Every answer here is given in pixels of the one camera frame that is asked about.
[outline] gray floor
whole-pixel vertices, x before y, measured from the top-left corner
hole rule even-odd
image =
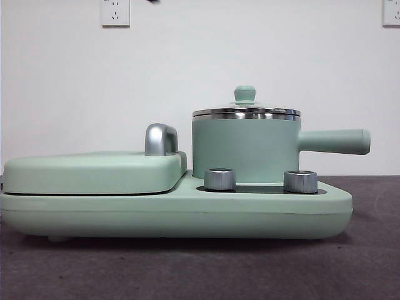
[[[400,299],[400,176],[331,176],[346,231],[320,241],[75,239],[2,225],[2,298]]]

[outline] pot handle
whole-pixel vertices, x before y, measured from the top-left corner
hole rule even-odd
[[[160,123],[147,127],[144,141],[145,155],[167,155],[178,151],[178,134],[176,129]]]
[[[370,145],[371,135],[366,129],[304,131],[299,135],[299,151],[365,155]]]

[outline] appliance base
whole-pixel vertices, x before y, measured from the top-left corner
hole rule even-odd
[[[50,241],[70,237],[322,239],[344,231],[353,211],[348,192],[323,182],[318,182],[318,188],[326,193],[312,195],[196,189],[202,185],[203,180],[188,171],[162,194],[1,194],[1,214],[17,231],[48,236]]]

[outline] appliance foot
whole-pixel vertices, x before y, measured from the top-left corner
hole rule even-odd
[[[62,243],[71,239],[69,236],[48,236],[47,238],[53,243]]]

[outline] mint green handle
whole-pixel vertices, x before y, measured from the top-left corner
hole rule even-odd
[[[305,131],[299,135],[299,151],[369,153],[371,136],[365,129]]]

